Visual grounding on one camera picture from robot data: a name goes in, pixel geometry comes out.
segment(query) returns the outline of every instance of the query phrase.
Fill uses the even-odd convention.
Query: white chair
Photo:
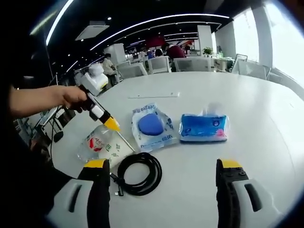
[[[211,58],[175,58],[176,71],[211,71]]]
[[[148,64],[149,64],[150,74],[171,72],[168,56],[159,56],[159,57],[151,58],[148,60]]]
[[[274,73],[269,73],[269,75],[267,77],[267,81],[271,81],[271,82],[278,83],[278,84],[281,84],[281,80],[282,80],[282,77],[279,75],[276,75]]]
[[[126,67],[126,66],[129,66],[129,65],[131,65],[130,60],[124,61],[124,62],[121,62],[121,63],[117,64],[116,69],[119,69],[119,68],[122,68],[122,67]]]
[[[134,63],[130,66],[122,67],[118,69],[118,72],[124,79],[148,75],[142,63]]]
[[[256,77],[263,80],[267,80],[267,77],[270,72],[269,67],[259,65],[258,63],[255,62],[239,61],[237,65],[238,65],[238,73],[240,75]]]
[[[236,55],[236,59],[234,61],[232,69],[231,69],[231,73],[238,74],[238,62],[239,61],[245,61],[245,62],[247,62],[247,59],[248,59],[248,56],[237,54]]]

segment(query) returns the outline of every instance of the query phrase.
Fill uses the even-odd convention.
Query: white round table
[[[287,87],[248,76],[179,72],[126,79],[98,100],[133,145],[132,110],[152,102],[173,120],[176,131],[183,113],[198,114],[211,102],[220,103],[230,121],[224,143],[179,143],[153,151],[163,177],[150,194],[117,197],[117,185],[111,182],[112,228],[217,227],[218,158],[238,161],[250,179],[272,194],[283,214],[303,189],[304,102]],[[56,168],[78,176],[82,163],[71,154],[97,125],[84,112],[64,127],[65,136],[52,149]],[[142,170],[131,167],[126,176],[139,181],[146,175]]]

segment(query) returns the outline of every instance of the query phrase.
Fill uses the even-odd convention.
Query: glass window
[[[217,41],[215,40],[215,32],[211,34],[213,53],[217,53]]]
[[[304,38],[289,16],[275,4],[265,5],[271,26],[273,67],[292,77],[304,87],[302,70]]]
[[[256,21],[252,10],[247,9],[234,17],[236,53],[248,56],[249,60],[259,61]]]

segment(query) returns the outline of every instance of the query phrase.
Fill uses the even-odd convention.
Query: led strip light
[[[209,17],[219,17],[219,18],[227,18],[227,19],[229,19],[229,17],[227,17],[227,16],[216,15],[216,14],[208,14],[208,13],[185,13],[185,14],[176,14],[176,15],[169,15],[169,16],[160,17],[160,18],[154,18],[154,19],[151,19],[151,20],[140,22],[138,24],[132,25],[132,26],[127,27],[127,28],[125,28],[123,30],[120,30],[119,32],[114,33],[113,35],[107,37],[106,39],[104,39],[101,42],[99,42],[98,44],[96,44],[94,47],[92,47],[90,49],[90,51],[92,51],[94,48],[96,48],[100,44],[104,43],[108,39],[110,39],[110,38],[112,38],[112,37],[114,37],[114,36],[116,36],[116,35],[118,35],[118,34],[120,34],[122,32],[125,32],[126,30],[132,29],[132,28],[134,28],[136,26],[143,25],[143,24],[146,24],[146,23],[149,23],[149,22],[152,22],[152,21],[156,21],[156,20],[161,20],[161,19],[166,19],[166,18],[174,18],[174,17],[182,17],[182,16],[209,16]]]
[[[185,35],[185,34],[197,34],[197,32],[183,32],[183,33],[168,34],[168,35],[163,35],[163,36],[168,37],[168,36]]]
[[[103,58],[103,57],[105,57],[105,56],[101,56],[100,58],[94,60],[94,61],[93,61],[92,63],[90,63],[89,65],[92,65],[94,62],[97,62],[98,60],[100,60],[100,59]]]
[[[57,17],[56,17],[56,19],[55,19],[55,21],[54,21],[52,27],[51,27],[51,30],[50,30],[49,33],[48,33],[47,40],[46,40],[46,44],[47,44],[47,45],[48,45],[48,43],[49,43],[49,41],[50,41],[50,39],[51,39],[51,37],[52,37],[52,34],[53,34],[53,32],[54,32],[54,30],[55,30],[55,28],[56,28],[58,22],[60,21],[61,17],[63,16],[63,14],[64,14],[65,11],[67,10],[67,8],[72,4],[73,1],[74,1],[74,0],[68,0],[68,1],[66,2],[66,4],[63,6],[63,8],[61,9],[61,11],[58,13],[58,15],[57,15]]]
[[[198,39],[198,37],[184,37],[184,38],[176,38],[176,39],[166,39],[165,41],[177,40],[177,39]]]
[[[143,39],[143,40],[141,40],[141,41],[137,41],[137,42],[135,42],[135,43],[130,44],[130,46],[132,46],[132,45],[134,45],[134,44],[138,44],[138,43],[140,43],[140,42],[144,42],[144,41],[146,41],[146,40]]]
[[[76,63],[78,63],[78,60],[72,66],[70,66],[70,68],[66,72],[68,72]]]
[[[206,21],[184,21],[184,22],[174,22],[174,23],[169,23],[169,24],[163,24],[163,25],[157,25],[157,26],[154,26],[154,27],[150,27],[150,29],[154,29],[154,28],[158,28],[158,27],[162,27],[162,26],[167,26],[167,25],[176,25],[176,24],[191,24],[191,23],[195,23],[195,24],[199,24],[199,23],[204,23],[204,24],[213,24],[213,25],[218,25],[217,26],[217,30],[219,29],[219,27],[222,26],[221,23],[217,23],[217,22],[206,22]],[[133,32],[133,33],[130,33],[129,35],[126,35],[124,37],[128,37],[130,35],[133,35],[133,34],[136,34],[138,32],[142,32],[142,31],[145,31],[145,30],[149,30],[148,28],[145,28],[145,29],[142,29],[142,30],[139,30],[139,31],[136,31],[136,32]]]

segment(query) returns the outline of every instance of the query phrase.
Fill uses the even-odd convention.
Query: human arm
[[[22,118],[51,108],[72,105],[86,100],[86,94],[78,87],[52,85],[39,89],[16,90],[9,92],[9,107],[13,117]]]
[[[109,60],[109,64],[110,64],[110,68],[112,68],[112,70],[116,70],[115,66],[113,65],[112,61]]]

